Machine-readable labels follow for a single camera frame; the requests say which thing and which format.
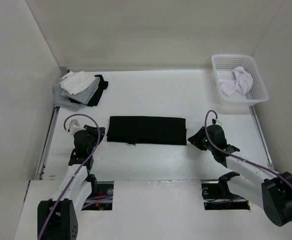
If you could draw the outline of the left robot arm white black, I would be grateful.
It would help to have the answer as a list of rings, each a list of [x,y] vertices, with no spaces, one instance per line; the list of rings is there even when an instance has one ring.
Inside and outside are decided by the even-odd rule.
[[[104,127],[69,128],[74,138],[67,172],[57,191],[37,207],[37,238],[39,240],[75,240],[78,236],[77,214],[86,199],[98,194],[97,179],[91,174],[92,154],[105,135]]]

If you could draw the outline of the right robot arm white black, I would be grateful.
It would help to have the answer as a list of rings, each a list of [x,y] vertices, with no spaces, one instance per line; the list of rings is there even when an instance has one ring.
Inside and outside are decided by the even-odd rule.
[[[278,173],[235,155],[240,149],[227,143],[222,127],[216,124],[202,127],[188,141],[202,151],[210,151],[216,162],[230,169],[219,177],[220,196],[239,195],[253,202],[279,227],[292,222],[291,173]]]

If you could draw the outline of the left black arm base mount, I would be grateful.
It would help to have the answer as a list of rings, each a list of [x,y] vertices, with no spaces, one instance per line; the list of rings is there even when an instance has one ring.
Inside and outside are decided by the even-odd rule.
[[[114,182],[100,181],[82,207],[83,211],[111,211],[113,207]]]

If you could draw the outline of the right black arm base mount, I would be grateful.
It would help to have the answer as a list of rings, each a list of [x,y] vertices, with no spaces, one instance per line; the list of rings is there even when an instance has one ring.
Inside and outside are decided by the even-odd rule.
[[[236,172],[230,172],[219,177],[218,181],[203,181],[202,198],[207,211],[250,210],[250,203],[245,198],[230,192],[228,182],[238,177]]]

